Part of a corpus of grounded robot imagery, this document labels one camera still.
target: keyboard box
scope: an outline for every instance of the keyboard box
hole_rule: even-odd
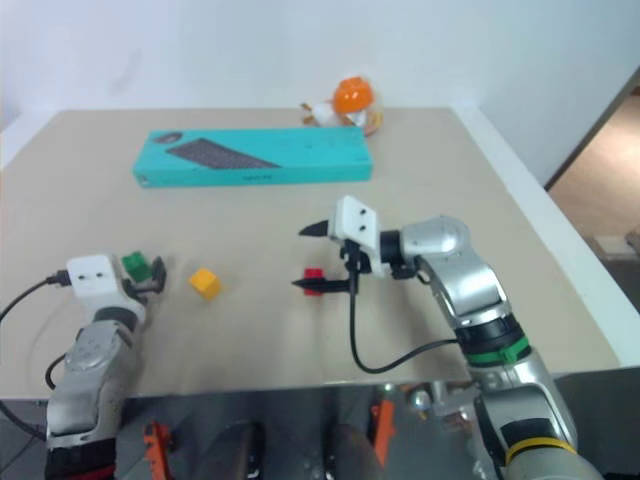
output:
[[[371,178],[358,127],[152,131],[133,166],[142,187],[347,182]]]

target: white wall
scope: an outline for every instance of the white wall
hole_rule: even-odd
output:
[[[640,59],[635,0],[4,0],[2,10],[8,117],[295,106],[362,72],[386,105],[481,105],[540,181]]]

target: robotic arm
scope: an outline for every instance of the robotic arm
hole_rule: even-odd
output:
[[[494,271],[473,250],[466,225],[440,216],[381,232],[376,212],[346,196],[328,221],[300,233],[338,242],[352,277],[369,272],[397,279],[429,277],[480,388],[475,409],[485,446],[506,467],[507,479],[602,479],[576,454],[571,414]],[[294,283],[321,292],[346,291],[344,281]]]
[[[65,374],[47,406],[47,479],[107,479],[115,472],[122,405],[140,370],[145,320],[142,293],[160,293],[160,258],[152,281],[136,288],[107,255],[70,260],[71,285],[91,319],[66,355]]]

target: green cube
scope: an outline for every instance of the green cube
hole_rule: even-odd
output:
[[[139,283],[151,278],[151,267],[140,252],[122,257],[122,266],[134,282]]]

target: beige tabletop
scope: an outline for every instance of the beige tabletop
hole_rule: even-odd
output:
[[[169,279],[143,334],[139,394],[465,378],[455,346],[384,375],[362,373],[349,351],[348,297],[305,297],[291,286],[306,266],[344,277],[337,245],[297,232],[350,193],[377,209],[385,228],[440,213],[464,221],[550,370],[617,366],[555,260],[447,109],[387,111],[369,140],[369,182],[144,190],[131,175],[150,130],[299,121],[295,110],[60,113],[3,172],[2,304],[71,257],[142,250],[165,258]],[[211,302],[187,283],[201,266],[223,283]],[[70,289],[48,287],[16,307],[0,331],[0,397],[47,396],[45,368],[87,321]],[[372,366],[452,336],[417,281],[365,277],[357,322],[361,356]]]

